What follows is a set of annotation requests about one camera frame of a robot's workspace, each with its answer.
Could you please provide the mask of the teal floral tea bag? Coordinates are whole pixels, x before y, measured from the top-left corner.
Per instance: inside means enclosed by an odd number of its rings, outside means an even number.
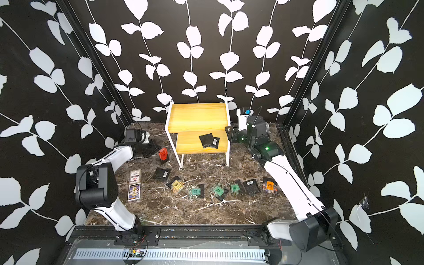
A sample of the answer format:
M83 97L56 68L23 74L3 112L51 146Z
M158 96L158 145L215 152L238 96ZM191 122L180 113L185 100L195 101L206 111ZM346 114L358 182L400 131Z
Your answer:
M194 184L188 188L188 199L204 199L204 184Z

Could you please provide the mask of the green label tea bag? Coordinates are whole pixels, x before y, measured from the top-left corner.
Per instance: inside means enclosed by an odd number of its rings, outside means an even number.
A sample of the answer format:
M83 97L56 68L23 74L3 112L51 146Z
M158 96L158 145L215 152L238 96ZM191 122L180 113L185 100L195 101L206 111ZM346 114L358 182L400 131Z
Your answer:
M217 198L219 201L223 202L225 197L227 196L229 190L224 188L223 185L217 183L212 186L210 193L213 197Z

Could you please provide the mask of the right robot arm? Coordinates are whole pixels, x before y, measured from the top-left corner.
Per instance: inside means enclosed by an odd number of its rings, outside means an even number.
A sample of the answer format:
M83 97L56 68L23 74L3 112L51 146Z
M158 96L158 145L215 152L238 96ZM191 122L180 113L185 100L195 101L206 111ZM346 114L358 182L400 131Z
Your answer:
M266 225L271 238L288 240L307 252L336 233L338 214L326 208L306 187L280 146L271 140L269 125L252 110L237 114L238 124L226 127L230 142L244 144L252 158L271 175L294 210L296 220L276 219Z

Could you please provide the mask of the small green tea bag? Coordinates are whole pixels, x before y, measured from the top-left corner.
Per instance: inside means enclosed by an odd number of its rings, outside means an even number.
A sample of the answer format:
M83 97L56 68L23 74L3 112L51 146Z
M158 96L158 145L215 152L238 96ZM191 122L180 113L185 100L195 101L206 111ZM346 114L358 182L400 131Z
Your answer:
M228 185L229 185L229 188L230 188L230 193L233 197L237 197L237 196L246 194L244 185L240 180L232 181Z

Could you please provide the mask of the orange label tea bag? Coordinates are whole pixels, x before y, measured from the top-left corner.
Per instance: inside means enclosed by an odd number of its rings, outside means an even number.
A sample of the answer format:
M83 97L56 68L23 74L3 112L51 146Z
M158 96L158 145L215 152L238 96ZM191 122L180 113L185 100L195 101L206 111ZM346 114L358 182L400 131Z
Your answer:
M262 180L262 192L276 194L278 192L278 184L273 178L264 177Z

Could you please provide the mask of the black barcode tea bag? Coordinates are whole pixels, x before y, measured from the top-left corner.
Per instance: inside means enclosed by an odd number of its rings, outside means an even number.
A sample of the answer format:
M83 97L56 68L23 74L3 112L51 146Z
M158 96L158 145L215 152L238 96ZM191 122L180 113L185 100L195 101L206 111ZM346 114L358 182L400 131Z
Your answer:
M251 179L243 182L244 189L249 196L254 196L255 194L260 193L258 183L256 179Z

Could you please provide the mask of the red tea bag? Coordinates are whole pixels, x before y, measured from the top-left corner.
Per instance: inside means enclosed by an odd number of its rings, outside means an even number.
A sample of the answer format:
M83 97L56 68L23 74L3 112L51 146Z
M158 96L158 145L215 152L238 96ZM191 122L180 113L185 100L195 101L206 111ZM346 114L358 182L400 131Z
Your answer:
M164 165L165 163L169 162L169 156L168 156L168 150L166 148L162 148L158 152L160 164Z

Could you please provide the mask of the colourful card on floor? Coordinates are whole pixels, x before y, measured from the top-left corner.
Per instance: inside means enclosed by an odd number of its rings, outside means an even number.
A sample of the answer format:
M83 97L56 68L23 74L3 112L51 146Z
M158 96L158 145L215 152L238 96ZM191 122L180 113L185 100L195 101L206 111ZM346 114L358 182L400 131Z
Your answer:
M140 183L134 183L129 185L128 189L128 202L136 201L140 199Z

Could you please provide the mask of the small green circuit board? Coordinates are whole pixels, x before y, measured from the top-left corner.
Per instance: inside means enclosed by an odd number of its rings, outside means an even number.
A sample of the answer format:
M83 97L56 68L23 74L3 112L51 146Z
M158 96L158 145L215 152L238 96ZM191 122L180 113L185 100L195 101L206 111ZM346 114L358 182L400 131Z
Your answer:
M129 258L143 258L144 254L145 254L145 249L132 248L129 251Z

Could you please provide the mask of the wooden two-tier metal shelf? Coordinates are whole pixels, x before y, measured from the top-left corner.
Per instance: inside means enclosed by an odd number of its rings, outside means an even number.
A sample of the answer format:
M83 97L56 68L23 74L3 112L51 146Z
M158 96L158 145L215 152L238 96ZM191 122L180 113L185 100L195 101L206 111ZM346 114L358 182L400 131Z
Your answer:
M165 132L180 168L185 155L224 153L226 165L230 162L230 141L225 128L230 125L227 102L187 103L170 102ZM204 148L200 136L212 134L219 138L218 148Z

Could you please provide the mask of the red white card on floor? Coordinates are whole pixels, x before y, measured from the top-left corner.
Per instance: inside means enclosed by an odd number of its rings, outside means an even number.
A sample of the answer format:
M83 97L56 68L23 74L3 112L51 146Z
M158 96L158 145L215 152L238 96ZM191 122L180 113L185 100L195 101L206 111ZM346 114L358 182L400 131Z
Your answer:
M140 183L141 170L133 170L130 172L130 184Z

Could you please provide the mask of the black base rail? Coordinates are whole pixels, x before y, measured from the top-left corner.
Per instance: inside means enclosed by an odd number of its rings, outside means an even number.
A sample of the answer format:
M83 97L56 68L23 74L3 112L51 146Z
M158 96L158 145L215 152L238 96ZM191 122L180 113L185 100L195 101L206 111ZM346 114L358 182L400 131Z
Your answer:
M137 232L116 231L113 226L76 226L68 244L75 240L112 240L123 246L131 246L142 239L149 246L158 246L170 240L241 240L249 246L265 248L292 245L289 240L272 238L263 225L143 225Z

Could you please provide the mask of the yellow label tea bag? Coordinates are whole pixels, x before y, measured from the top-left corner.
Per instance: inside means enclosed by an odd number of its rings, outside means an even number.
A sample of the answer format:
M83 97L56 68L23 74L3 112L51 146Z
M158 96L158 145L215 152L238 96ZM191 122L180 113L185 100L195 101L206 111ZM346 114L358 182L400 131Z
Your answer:
M166 185L172 193L178 194L184 188L185 183L181 178L175 176Z

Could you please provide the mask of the black barcode pouch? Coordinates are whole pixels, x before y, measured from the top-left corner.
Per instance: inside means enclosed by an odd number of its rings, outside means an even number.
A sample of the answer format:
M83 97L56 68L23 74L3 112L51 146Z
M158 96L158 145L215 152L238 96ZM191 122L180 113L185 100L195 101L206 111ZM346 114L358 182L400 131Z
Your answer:
M157 168L155 170L155 173L153 175L154 179L159 181L167 181L169 178L169 175L171 173L171 169L168 168Z

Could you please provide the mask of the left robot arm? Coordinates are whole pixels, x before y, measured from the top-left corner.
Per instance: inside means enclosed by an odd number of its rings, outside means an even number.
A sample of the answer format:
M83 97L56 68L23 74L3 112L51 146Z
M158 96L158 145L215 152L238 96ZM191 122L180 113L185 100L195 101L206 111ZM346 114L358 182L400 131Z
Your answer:
M118 197L115 173L134 156L149 157L159 150L142 129L127 129L123 141L103 158L81 165L76 171L77 204L104 216L117 231L138 233L139 218Z

